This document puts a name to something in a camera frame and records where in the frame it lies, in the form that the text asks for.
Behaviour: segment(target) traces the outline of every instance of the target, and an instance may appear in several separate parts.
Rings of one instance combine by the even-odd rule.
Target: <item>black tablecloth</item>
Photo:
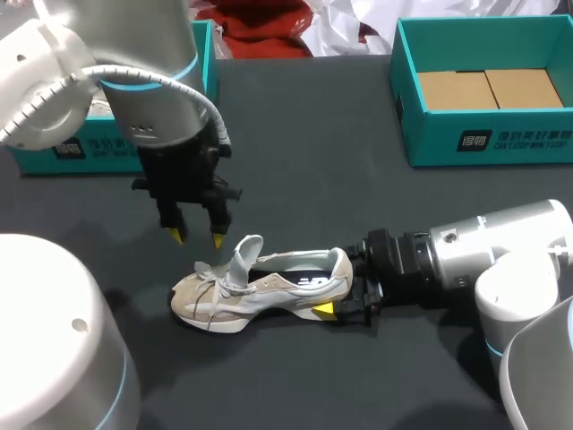
[[[55,241],[90,268],[138,368],[142,429],[510,428],[472,306],[387,308],[373,329],[271,313],[228,336],[170,315],[167,293],[193,262],[226,261],[245,234],[262,234],[269,254],[546,198],[573,209],[570,167],[410,168],[388,64],[219,63],[219,106],[235,145],[219,173],[244,188],[221,255],[200,208],[185,208],[190,237],[178,246],[130,177],[20,179],[0,154],[0,231]]]

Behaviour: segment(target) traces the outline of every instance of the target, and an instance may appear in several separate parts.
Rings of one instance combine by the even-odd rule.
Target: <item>shoe tongue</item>
[[[262,236],[245,236],[233,252],[228,279],[237,287],[247,287],[249,270],[256,263],[262,249]]]

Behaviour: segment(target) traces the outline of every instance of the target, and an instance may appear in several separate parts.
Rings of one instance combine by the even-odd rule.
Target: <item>shoelace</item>
[[[256,290],[256,287],[241,287],[240,285],[233,284],[228,278],[228,268],[223,274],[223,276],[217,276],[211,266],[205,262],[195,263],[195,273],[199,279],[201,279],[201,284],[196,288],[197,291],[203,290],[204,293],[209,291],[211,287],[214,287],[213,298],[211,299],[211,308],[209,310],[209,322],[207,323],[207,330],[211,326],[211,321],[217,313],[217,305],[221,296],[239,296],[245,294],[251,294]],[[200,300],[195,303],[195,312],[197,311],[197,306]]]

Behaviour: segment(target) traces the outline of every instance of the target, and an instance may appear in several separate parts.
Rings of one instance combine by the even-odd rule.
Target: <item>beige sneaker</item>
[[[314,306],[348,293],[352,264],[340,248],[258,258],[262,242],[261,236],[246,236],[226,266],[195,263],[195,273],[173,288],[175,314],[203,330],[236,333],[271,307],[320,320]]]

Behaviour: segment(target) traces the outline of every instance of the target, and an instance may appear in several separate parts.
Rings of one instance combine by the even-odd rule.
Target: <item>shoe sole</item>
[[[292,314],[295,314],[299,318],[304,320],[311,320],[311,321],[325,321],[324,318],[320,318],[317,314],[315,314],[312,309],[317,305],[306,306],[306,307],[281,307],[280,309],[285,309]],[[184,323],[192,325],[193,327],[197,327],[198,329],[202,329],[205,331],[210,331],[214,333],[238,333],[242,329],[244,329],[251,320],[257,316],[258,314],[252,314],[245,318],[240,318],[238,320],[233,321],[224,321],[224,322],[212,322],[209,324],[208,322],[199,322],[190,320],[188,318],[183,318],[182,316],[176,315]]]

